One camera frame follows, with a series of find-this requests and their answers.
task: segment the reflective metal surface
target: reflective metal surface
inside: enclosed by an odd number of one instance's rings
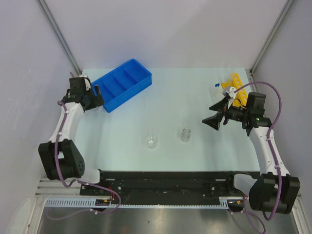
[[[39,234],[253,234],[245,214],[203,209],[119,209],[111,214],[82,212],[61,221],[51,221],[77,208],[45,208]],[[252,218],[260,228],[261,225]],[[267,234],[297,234],[293,215],[277,214],[264,222]]]

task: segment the blue bin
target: blue bin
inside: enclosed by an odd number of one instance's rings
[[[135,59],[131,59],[96,81],[109,113],[152,84],[152,73]]]

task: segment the white table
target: white table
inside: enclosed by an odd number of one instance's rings
[[[241,123],[230,120],[216,131],[201,122],[215,114],[209,107],[223,97],[215,95],[215,84],[225,81],[231,70],[149,69],[150,87],[111,113],[101,108],[82,117],[75,144],[86,166],[107,171],[258,171],[254,147]],[[94,81],[109,71],[83,73]],[[248,83],[244,68],[235,72]],[[187,143],[181,141],[184,127],[191,129]],[[150,132],[158,136],[154,149],[146,143]]]

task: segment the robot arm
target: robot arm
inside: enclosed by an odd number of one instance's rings
[[[47,143],[39,145],[38,152],[43,167],[50,180],[59,179],[55,165],[54,147],[59,128],[63,122],[64,114],[67,113],[63,124],[62,134],[58,140],[58,161],[64,179],[81,178],[87,182],[99,182],[99,170],[86,168],[84,159],[74,144],[78,124],[86,110],[97,108],[104,104],[100,90],[95,86],[95,92],[91,87],[86,75],[69,79],[70,89],[62,99],[66,111],[62,108],[56,129]]]
[[[257,180],[250,175],[236,174],[233,186],[249,196],[253,210],[271,212],[277,198],[278,173],[267,139],[267,132],[272,124],[269,118],[263,117],[266,96],[251,92],[248,94],[246,108],[239,109],[231,106],[235,99],[234,90],[236,89],[233,87],[227,87],[223,92],[225,98],[209,108],[217,113],[202,122],[216,130],[219,130],[223,117],[225,118],[223,125],[226,125],[229,119],[242,122],[242,128],[246,130],[257,154],[260,178]],[[284,166],[275,144],[273,130],[270,132],[269,140],[282,175],[282,190],[276,212],[289,214],[299,192],[300,182],[298,178],[291,177]]]

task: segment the wall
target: wall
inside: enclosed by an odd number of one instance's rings
[[[255,79],[267,81],[280,91],[283,109],[274,129],[280,155],[288,170],[301,182],[301,193],[312,216],[312,1],[298,0],[256,70]],[[269,117],[276,116],[276,95],[267,95]]]
[[[47,0],[83,68],[251,68],[285,2]]]
[[[44,175],[49,139],[72,70],[35,0],[0,2],[0,233]]]

